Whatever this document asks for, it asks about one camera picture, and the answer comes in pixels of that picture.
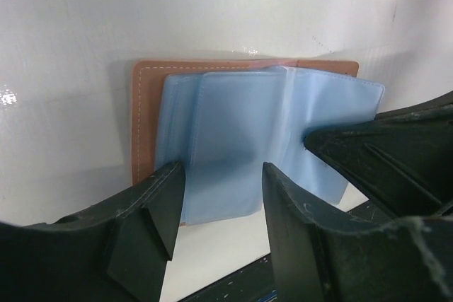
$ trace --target wallet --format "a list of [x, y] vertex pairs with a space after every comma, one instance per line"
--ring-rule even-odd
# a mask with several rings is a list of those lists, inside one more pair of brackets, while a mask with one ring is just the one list
[[258, 211], [263, 162], [337, 204], [347, 181], [304, 148], [304, 136], [372, 120], [383, 93], [378, 83], [288, 66], [175, 74], [165, 80], [154, 167], [184, 162], [186, 224]]
[[164, 81], [170, 74], [247, 71], [268, 66], [298, 66], [356, 76], [354, 61], [320, 59], [142, 60], [134, 65], [131, 84], [131, 168], [136, 184], [153, 173], [156, 135]]

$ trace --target brown fabric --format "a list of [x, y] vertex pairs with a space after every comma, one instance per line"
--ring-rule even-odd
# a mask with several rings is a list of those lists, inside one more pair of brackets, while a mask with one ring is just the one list
[[244, 71], [284, 65], [357, 76], [359, 64], [350, 61], [316, 59], [253, 60], [142, 60], [132, 70], [132, 183], [150, 175], [154, 169], [157, 124], [165, 78], [170, 74], [208, 71]]

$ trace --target white stitching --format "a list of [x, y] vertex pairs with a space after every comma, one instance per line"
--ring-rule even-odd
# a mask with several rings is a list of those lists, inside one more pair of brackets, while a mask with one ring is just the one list
[[205, 70], [205, 69], [248, 69], [247, 66], [145, 66], [139, 71], [139, 107], [137, 119], [137, 182], [140, 180], [140, 115], [142, 111], [142, 72], [150, 69], [180, 69], [180, 70]]

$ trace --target blue cloth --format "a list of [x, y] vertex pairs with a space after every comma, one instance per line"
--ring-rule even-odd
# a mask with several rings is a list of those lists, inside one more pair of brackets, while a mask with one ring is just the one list
[[383, 93], [378, 83], [281, 66], [169, 76], [155, 164], [185, 163], [181, 221], [258, 211], [265, 161], [316, 196], [339, 203], [346, 180], [307, 151], [303, 137], [319, 127], [372, 120]]

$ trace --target folded blue cloth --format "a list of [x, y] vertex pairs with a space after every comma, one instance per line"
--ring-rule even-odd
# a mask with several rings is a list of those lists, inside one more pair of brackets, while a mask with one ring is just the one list
[[316, 196], [339, 203], [346, 180], [307, 151], [303, 138], [318, 127], [372, 120], [383, 93], [378, 83], [281, 66], [169, 76], [155, 164], [185, 163], [181, 221], [258, 211], [265, 161]]

